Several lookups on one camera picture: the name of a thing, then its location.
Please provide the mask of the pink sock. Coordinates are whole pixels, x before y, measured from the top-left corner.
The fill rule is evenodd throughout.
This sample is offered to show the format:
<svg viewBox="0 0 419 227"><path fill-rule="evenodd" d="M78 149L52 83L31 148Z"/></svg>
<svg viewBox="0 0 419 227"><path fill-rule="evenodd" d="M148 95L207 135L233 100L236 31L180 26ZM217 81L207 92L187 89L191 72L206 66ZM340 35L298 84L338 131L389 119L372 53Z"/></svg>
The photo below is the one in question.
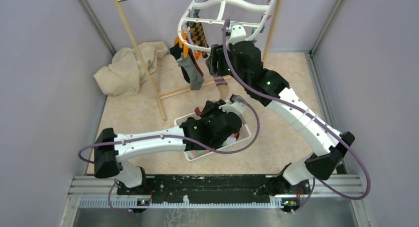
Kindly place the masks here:
<svg viewBox="0 0 419 227"><path fill-rule="evenodd" d="M189 159L196 159L201 156L207 155L211 153L210 150L194 150L194 151L187 151L186 154Z"/></svg>

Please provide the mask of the striped beige maroon sock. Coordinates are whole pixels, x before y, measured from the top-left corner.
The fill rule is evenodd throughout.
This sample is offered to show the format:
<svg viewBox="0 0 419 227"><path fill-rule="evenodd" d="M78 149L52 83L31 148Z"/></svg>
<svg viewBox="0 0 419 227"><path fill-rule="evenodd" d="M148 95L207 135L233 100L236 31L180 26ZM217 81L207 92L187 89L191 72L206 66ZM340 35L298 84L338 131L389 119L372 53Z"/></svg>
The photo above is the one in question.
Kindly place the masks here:
<svg viewBox="0 0 419 227"><path fill-rule="evenodd" d="M213 81L219 91L220 99L225 100L227 99L229 93L230 93L230 87L226 80L219 75L213 75Z"/></svg>

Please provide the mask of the grey sock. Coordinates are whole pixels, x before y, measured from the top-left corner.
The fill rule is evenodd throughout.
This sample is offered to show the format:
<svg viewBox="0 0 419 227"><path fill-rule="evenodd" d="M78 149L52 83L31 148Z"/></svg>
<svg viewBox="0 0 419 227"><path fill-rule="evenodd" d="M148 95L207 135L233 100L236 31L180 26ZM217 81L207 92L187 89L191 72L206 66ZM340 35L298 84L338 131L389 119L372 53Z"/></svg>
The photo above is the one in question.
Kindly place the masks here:
<svg viewBox="0 0 419 227"><path fill-rule="evenodd" d="M200 90L204 82L203 73L197 68L196 62L191 57L181 56L176 60L178 66L181 68L182 75L187 83L189 83L190 90Z"/></svg>

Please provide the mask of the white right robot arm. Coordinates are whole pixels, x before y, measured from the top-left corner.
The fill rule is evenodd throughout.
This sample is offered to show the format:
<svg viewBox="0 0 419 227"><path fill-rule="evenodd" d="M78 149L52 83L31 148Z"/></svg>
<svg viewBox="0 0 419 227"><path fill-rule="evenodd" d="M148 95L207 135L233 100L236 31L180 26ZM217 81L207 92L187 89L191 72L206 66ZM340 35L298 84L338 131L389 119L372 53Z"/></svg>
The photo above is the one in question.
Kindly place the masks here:
<svg viewBox="0 0 419 227"><path fill-rule="evenodd" d="M311 155L282 170L278 187L292 193L298 183L311 178L328 180L345 156L355 137L327 125L301 101L289 82L278 72L264 67L261 51L251 41L210 48L206 65L211 75L231 75L244 83L246 93L263 106L284 118L311 146Z"/></svg>

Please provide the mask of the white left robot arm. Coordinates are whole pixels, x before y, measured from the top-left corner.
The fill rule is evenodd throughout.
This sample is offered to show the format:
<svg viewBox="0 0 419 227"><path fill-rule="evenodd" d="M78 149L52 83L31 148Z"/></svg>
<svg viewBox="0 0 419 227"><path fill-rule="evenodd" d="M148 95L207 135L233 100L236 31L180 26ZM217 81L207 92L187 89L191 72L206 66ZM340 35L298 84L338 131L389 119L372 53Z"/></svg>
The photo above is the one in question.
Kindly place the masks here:
<svg viewBox="0 0 419 227"><path fill-rule="evenodd" d="M148 188L145 173L129 162L137 156L169 151L215 151L243 126L240 101L207 101L198 118L187 117L180 125L142 134L116 134L104 129L94 143L94 177L115 178L136 194Z"/></svg>

